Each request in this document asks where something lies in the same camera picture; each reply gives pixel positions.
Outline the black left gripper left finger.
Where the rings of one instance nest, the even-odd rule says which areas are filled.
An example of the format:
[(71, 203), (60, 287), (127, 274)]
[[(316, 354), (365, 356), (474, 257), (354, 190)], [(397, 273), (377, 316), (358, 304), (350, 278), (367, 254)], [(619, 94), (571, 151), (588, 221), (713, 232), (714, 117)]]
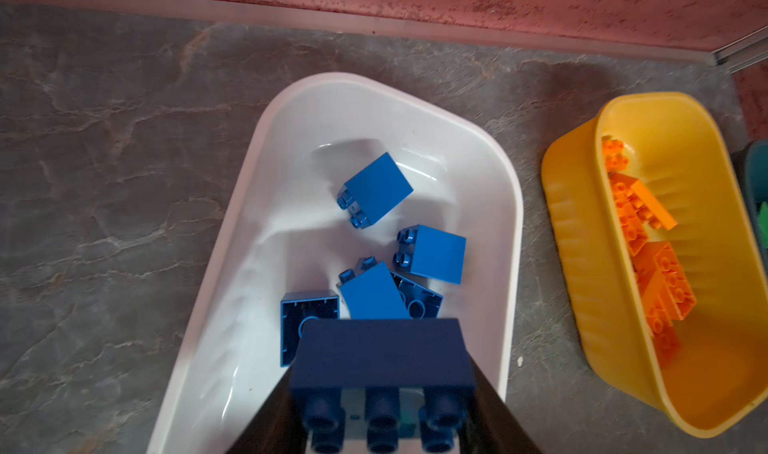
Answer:
[(293, 407), (289, 367), (227, 454), (304, 453), (306, 431)]

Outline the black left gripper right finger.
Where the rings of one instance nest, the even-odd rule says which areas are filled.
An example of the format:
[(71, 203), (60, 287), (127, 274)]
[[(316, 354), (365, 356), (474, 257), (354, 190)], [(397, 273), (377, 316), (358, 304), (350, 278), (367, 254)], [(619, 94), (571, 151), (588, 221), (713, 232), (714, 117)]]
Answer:
[(476, 388), (461, 428), (461, 453), (541, 454), (474, 359), (470, 361)]

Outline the blue lego cluster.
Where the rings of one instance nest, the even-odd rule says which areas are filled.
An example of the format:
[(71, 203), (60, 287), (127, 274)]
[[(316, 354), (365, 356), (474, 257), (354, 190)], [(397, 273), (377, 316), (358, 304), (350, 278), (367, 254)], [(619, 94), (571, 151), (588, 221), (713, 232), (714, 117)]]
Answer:
[(295, 358), (307, 323), (339, 318), (339, 296), (329, 290), (286, 293), (280, 303), (280, 365)]
[(391, 272), (375, 257), (360, 258), (339, 274), (338, 287), (351, 319), (409, 319)]

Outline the blue lego long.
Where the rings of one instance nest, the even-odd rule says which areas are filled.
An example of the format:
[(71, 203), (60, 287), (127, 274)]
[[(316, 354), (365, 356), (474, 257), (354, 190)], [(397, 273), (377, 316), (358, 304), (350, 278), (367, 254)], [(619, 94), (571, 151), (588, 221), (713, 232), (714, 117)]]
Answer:
[(412, 319), (438, 317), (442, 295), (393, 271), (390, 274)]

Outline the orange lego stack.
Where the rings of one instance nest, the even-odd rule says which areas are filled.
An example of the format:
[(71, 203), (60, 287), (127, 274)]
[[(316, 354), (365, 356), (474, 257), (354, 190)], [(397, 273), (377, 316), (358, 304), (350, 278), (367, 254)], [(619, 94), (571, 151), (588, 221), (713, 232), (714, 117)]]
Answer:
[(658, 298), (672, 321), (682, 321), (697, 300), (669, 242), (648, 242), (632, 259), (641, 304)]

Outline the blue lego brick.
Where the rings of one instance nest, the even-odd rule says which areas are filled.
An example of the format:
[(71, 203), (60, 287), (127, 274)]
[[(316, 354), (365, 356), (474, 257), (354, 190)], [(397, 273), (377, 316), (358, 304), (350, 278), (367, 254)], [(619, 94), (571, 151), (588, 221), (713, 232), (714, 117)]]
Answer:
[(413, 192), (389, 153), (384, 153), (346, 181), (336, 196), (356, 229), (376, 224)]

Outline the green lego small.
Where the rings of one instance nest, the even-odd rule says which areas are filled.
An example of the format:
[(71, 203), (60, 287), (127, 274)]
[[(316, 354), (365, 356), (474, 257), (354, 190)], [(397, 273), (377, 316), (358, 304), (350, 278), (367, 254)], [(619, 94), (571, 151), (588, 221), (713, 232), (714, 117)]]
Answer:
[(768, 246), (768, 203), (761, 202), (757, 207), (758, 233), (765, 247)]

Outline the white plastic bin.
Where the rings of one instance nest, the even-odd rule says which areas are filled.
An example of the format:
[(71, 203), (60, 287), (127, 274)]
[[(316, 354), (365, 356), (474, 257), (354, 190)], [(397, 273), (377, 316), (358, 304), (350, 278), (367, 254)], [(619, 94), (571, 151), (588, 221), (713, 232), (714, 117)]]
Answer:
[[(374, 226), (354, 228), (337, 193), (382, 154), (413, 191)], [(252, 136), (149, 451), (226, 451), (283, 375), (283, 296), (332, 290), (362, 257), (389, 261), (398, 230), (416, 224), (466, 239), (461, 283), (431, 288), (505, 395), (523, 233), (509, 156), (475, 124), (359, 75), (312, 75), (280, 92)]]

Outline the yellow plastic bin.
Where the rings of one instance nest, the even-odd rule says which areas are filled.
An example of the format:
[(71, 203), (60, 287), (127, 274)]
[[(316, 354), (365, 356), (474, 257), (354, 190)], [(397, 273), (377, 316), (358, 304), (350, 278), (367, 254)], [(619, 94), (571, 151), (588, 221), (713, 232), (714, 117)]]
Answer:
[(767, 397), (767, 277), (720, 130), (693, 97), (625, 95), (541, 179), (595, 373), (711, 438)]

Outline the teal plastic bin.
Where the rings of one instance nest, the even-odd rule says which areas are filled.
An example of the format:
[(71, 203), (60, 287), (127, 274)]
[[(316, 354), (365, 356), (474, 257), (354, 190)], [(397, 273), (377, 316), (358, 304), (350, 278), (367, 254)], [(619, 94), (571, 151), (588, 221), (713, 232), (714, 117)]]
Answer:
[(733, 153), (731, 161), (758, 251), (764, 266), (767, 266), (767, 247), (762, 243), (757, 225), (757, 207), (761, 202), (767, 202), (767, 141), (750, 142)]

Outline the aluminium corner post right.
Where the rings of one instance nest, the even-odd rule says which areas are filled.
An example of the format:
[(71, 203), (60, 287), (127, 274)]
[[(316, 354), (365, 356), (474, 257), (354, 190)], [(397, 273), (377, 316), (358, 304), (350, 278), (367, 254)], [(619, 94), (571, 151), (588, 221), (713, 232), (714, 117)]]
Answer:
[(735, 73), (768, 58), (768, 27), (744, 36), (713, 52), (715, 64)]

